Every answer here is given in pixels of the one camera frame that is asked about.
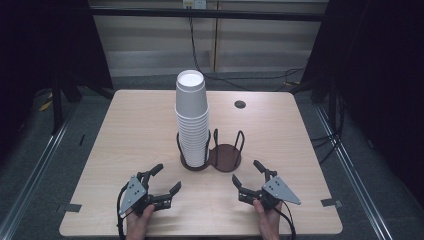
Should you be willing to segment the metal floor rail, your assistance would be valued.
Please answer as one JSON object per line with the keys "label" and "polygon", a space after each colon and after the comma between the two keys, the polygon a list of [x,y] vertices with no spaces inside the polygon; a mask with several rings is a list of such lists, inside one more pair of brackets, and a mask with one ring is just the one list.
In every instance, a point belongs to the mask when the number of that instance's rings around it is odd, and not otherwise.
{"label": "metal floor rail", "polygon": [[341,138],[338,137],[336,132],[330,127],[330,120],[325,109],[323,107],[316,107],[316,112],[332,144],[332,149],[336,153],[378,240],[394,240],[388,225],[365,187]]}
{"label": "metal floor rail", "polygon": [[12,240],[76,111],[71,106],[54,129],[51,112],[37,112],[0,173],[0,240]]}

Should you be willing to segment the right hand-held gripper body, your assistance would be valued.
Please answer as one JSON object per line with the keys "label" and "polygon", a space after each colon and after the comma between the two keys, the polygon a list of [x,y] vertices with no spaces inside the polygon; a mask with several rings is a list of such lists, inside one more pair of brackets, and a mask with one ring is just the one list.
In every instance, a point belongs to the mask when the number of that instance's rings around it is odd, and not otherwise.
{"label": "right hand-held gripper body", "polygon": [[253,194],[253,198],[259,200],[265,210],[271,210],[280,202],[288,201],[300,205],[300,199],[288,187],[288,185],[277,175],[276,171],[264,170],[265,183],[261,189]]}

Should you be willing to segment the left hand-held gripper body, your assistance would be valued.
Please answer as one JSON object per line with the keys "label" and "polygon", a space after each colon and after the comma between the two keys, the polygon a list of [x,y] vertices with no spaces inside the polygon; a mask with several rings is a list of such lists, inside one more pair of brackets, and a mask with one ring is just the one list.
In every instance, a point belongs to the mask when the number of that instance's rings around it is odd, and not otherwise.
{"label": "left hand-held gripper body", "polygon": [[153,196],[148,193],[150,177],[149,172],[139,172],[130,177],[124,187],[124,198],[118,202],[119,215],[125,214],[128,210],[136,215],[142,215],[149,205],[153,205],[155,211],[159,210],[158,205],[152,201]]}

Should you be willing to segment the stack of white paper cups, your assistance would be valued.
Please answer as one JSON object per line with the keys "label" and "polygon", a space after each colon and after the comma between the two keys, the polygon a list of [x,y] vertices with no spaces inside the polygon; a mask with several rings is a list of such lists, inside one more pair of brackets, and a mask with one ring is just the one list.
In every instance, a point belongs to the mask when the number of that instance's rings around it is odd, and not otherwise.
{"label": "stack of white paper cups", "polygon": [[185,163],[199,168],[207,159],[209,140],[209,105],[204,76],[199,71],[185,70],[177,76],[175,113]]}

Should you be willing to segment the grey floor tape strip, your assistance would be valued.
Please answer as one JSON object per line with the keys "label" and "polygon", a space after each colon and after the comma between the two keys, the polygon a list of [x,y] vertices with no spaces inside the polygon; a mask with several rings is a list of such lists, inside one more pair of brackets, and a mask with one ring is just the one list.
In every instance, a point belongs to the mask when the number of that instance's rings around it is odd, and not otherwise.
{"label": "grey floor tape strip", "polygon": [[62,204],[59,205],[56,209],[57,213],[65,213],[65,212],[75,212],[78,213],[81,209],[81,205],[80,204]]}
{"label": "grey floor tape strip", "polygon": [[340,200],[335,200],[333,198],[322,199],[321,204],[323,207],[335,206],[336,208],[340,208],[343,206]]}

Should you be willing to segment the person's left hand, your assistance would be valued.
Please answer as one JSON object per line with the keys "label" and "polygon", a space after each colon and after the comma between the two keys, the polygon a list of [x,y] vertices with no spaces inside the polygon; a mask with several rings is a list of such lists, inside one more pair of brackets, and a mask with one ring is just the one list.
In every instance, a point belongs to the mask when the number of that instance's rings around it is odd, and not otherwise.
{"label": "person's left hand", "polygon": [[155,207],[147,206],[142,215],[138,216],[135,213],[129,213],[126,218],[127,233],[126,240],[145,240],[147,227]]}

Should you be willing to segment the black horizontal bar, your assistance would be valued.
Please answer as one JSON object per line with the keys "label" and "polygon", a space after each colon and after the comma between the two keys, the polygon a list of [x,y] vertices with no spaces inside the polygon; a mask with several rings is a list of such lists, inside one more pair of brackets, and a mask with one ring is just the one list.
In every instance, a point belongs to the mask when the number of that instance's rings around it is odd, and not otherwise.
{"label": "black horizontal bar", "polygon": [[143,16],[143,17],[186,17],[211,19],[249,19],[249,20],[276,20],[276,21],[304,21],[322,22],[324,14],[311,13],[279,13],[279,12],[252,12],[227,10],[185,10],[185,9],[135,9],[135,8],[106,8],[92,7],[92,15],[105,16]]}

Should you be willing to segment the person's right hand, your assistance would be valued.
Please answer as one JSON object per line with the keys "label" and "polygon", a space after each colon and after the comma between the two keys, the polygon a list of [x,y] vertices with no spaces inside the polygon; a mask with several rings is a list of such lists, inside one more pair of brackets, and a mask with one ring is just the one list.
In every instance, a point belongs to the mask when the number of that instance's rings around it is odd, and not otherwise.
{"label": "person's right hand", "polygon": [[258,214],[258,227],[263,240],[280,240],[280,215],[274,210],[266,211],[259,200],[253,201]]}

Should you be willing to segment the dark brown double cup holder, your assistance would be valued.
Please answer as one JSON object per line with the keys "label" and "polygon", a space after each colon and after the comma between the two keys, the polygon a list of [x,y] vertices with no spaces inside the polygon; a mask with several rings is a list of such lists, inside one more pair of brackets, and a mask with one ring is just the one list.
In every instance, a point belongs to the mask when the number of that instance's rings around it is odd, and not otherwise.
{"label": "dark brown double cup holder", "polygon": [[242,130],[239,130],[236,136],[235,143],[219,144],[219,132],[215,129],[213,132],[208,132],[208,138],[205,143],[205,156],[199,166],[193,167],[188,164],[183,153],[179,135],[176,135],[177,147],[180,152],[180,162],[184,168],[189,171],[202,171],[209,166],[213,166],[216,170],[224,173],[235,171],[241,164],[242,150],[245,143],[245,135]]}

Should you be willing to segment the white wall outlet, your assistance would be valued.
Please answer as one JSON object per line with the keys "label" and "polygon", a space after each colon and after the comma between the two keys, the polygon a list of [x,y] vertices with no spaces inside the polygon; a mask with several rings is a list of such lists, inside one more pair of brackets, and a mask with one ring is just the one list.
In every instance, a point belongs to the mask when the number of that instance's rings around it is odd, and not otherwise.
{"label": "white wall outlet", "polygon": [[206,0],[182,0],[184,9],[197,9],[197,10],[206,10],[207,2]]}

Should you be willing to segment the black metal stand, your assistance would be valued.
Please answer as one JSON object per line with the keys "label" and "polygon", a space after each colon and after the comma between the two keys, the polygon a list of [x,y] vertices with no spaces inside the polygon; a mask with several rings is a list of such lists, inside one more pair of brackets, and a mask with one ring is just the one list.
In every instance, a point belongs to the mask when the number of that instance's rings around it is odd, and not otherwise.
{"label": "black metal stand", "polygon": [[53,80],[52,80],[52,103],[53,103],[53,114],[54,114],[52,134],[55,135],[63,124],[61,88],[60,88],[60,81],[57,74],[53,76]]}

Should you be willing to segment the dark curtain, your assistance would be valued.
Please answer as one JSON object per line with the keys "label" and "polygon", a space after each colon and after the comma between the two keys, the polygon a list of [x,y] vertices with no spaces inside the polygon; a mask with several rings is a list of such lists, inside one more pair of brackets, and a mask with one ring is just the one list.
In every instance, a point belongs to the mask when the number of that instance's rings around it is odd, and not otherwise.
{"label": "dark curtain", "polygon": [[81,99],[86,86],[101,94],[113,87],[88,0],[0,0],[0,166],[18,141],[35,93],[52,91]]}
{"label": "dark curtain", "polygon": [[302,81],[338,90],[424,208],[424,0],[328,0]]}

